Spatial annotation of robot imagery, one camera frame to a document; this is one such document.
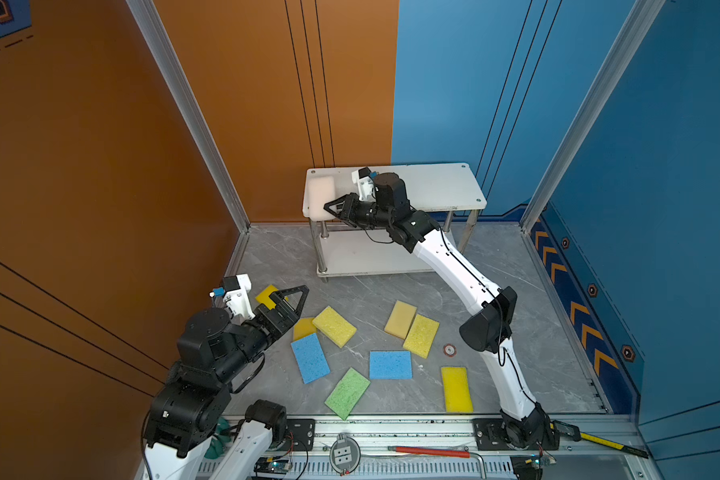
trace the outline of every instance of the green glove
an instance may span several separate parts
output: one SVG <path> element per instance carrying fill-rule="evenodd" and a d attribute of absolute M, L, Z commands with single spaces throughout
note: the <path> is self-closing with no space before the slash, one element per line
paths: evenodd
<path fill-rule="evenodd" d="M 216 460 L 218 457 L 224 455 L 224 444 L 230 443 L 232 437 L 221 435 L 221 432 L 227 430 L 230 427 L 230 423 L 223 417 L 219 418 L 219 422 L 216 424 L 216 434 L 211 439 L 211 446 L 206 450 L 205 457 L 209 460 Z"/>

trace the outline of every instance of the red handle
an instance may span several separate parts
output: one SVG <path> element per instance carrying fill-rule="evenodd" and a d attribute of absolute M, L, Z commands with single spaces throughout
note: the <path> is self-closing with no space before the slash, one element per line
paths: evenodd
<path fill-rule="evenodd" d="M 433 448 L 416 447 L 394 447 L 394 450 L 400 453 L 415 453 L 416 455 L 436 455 L 441 457 L 469 458 L 469 452 L 460 452 L 459 450 L 436 450 Z"/>

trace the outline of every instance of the yellow sponge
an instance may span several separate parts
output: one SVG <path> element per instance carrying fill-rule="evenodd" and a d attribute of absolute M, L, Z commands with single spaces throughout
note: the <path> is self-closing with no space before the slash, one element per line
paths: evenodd
<path fill-rule="evenodd" d="M 411 328 L 411 322 L 413 317 L 416 315 L 416 307 L 409 305 L 406 302 L 398 300 L 394 303 L 392 314 L 387 320 L 387 325 L 384 327 L 384 331 L 390 335 L 394 335 L 399 339 L 405 340 L 408 334 L 408 329 Z"/>
<path fill-rule="evenodd" d="M 302 318 L 301 320 L 297 321 L 296 324 L 293 326 L 293 341 L 301 340 L 307 335 L 311 335 L 313 333 L 317 333 L 317 329 L 312 324 L 312 318 Z"/>
<path fill-rule="evenodd" d="M 342 348 L 358 331 L 353 324 L 344 320 L 344 317 L 330 306 L 320 312 L 312 321 L 312 324 L 325 333 L 327 338 L 333 340 L 338 345 L 338 348 Z"/>
<path fill-rule="evenodd" d="M 259 295 L 256 295 L 256 301 L 259 303 L 263 303 L 267 306 L 270 310 L 275 308 L 275 302 L 272 302 L 272 299 L 269 298 L 269 294 L 272 292 L 277 292 L 280 290 L 274 285 L 270 285 L 267 288 L 264 289 L 263 292 L 259 293 Z"/>
<path fill-rule="evenodd" d="M 413 319 L 411 331 L 405 337 L 403 348 L 415 353 L 425 359 L 429 355 L 429 349 L 432 348 L 434 334 L 438 332 L 440 322 L 435 322 L 426 316 L 416 315 Z"/>
<path fill-rule="evenodd" d="M 472 398 L 469 396 L 467 369 L 462 366 L 444 366 L 440 369 L 443 375 L 443 392 L 445 393 L 445 411 L 472 413 Z"/>

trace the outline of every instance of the sponge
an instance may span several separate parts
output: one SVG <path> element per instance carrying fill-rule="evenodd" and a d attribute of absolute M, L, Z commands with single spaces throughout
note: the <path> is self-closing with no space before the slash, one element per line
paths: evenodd
<path fill-rule="evenodd" d="M 320 312 L 312 321 L 312 324 L 316 326 L 318 330 L 325 333 L 327 338 L 333 340 L 333 342 L 338 345 L 338 348 L 342 348 L 346 342 L 355 335 L 355 332 L 358 331 L 330 306 L 327 306 L 324 311 Z"/>
<path fill-rule="evenodd" d="M 440 369 L 443 376 L 445 393 L 445 411 L 472 413 L 472 398 L 469 396 L 467 369 L 462 366 L 444 366 Z"/>
<path fill-rule="evenodd" d="M 405 337 L 403 348 L 415 353 L 425 359 L 429 355 L 429 349 L 432 348 L 434 334 L 438 332 L 440 322 L 435 322 L 426 316 L 416 315 L 413 319 L 411 331 Z"/>
<path fill-rule="evenodd" d="M 371 352 L 371 380 L 409 380 L 413 378 L 410 352 Z"/>
<path fill-rule="evenodd" d="M 314 177 L 307 180 L 307 208 L 309 219 L 315 222 L 333 220 L 326 212 L 327 202 L 336 200 L 336 181 L 333 177 Z"/>
<path fill-rule="evenodd" d="M 336 412 L 336 415 L 340 416 L 342 420 L 346 420 L 369 385 L 371 385 L 370 380 L 350 367 L 342 380 L 336 385 L 336 388 L 333 389 L 333 392 L 331 392 L 331 395 L 326 400 L 326 405 Z"/>
<path fill-rule="evenodd" d="M 263 292 L 259 293 L 259 295 L 256 295 L 256 301 L 259 303 L 263 303 L 267 306 L 270 310 L 275 308 L 275 302 L 272 302 L 272 299 L 269 298 L 269 294 L 272 292 L 277 292 L 280 290 L 274 285 L 270 285 L 267 288 L 264 289 Z"/>
<path fill-rule="evenodd" d="M 291 343 L 291 348 L 296 356 L 298 370 L 302 373 L 304 383 L 313 382 L 331 372 L 326 355 L 322 352 L 320 341 L 317 339 L 317 333 Z"/>
<path fill-rule="evenodd" d="M 387 320 L 387 325 L 384 327 L 384 331 L 390 335 L 394 335 L 399 339 L 405 340 L 405 336 L 408 334 L 408 329 L 411 328 L 411 322 L 413 317 L 416 315 L 416 307 L 409 305 L 406 302 L 398 300 L 394 303 L 392 314 Z"/>
<path fill-rule="evenodd" d="M 293 326 L 293 341 L 301 340 L 307 335 L 311 335 L 313 333 L 317 333 L 317 329 L 312 324 L 312 318 L 302 318 L 301 320 L 297 321 L 296 324 Z"/>

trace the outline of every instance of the blue sponge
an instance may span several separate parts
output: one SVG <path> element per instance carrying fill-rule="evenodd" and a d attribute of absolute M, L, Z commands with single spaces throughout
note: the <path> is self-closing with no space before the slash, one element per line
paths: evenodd
<path fill-rule="evenodd" d="M 302 373 L 304 383 L 313 382 L 331 372 L 328 368 L 326 355 L 322 352 L 317 333 L 291 343 L 293 354 L 296 356 L 298 370 Z"/>
<path fill-rule="evenodd" d="M 371 380 L 408 380 L 413 378 L 411 353 L 371 352 Z"/>

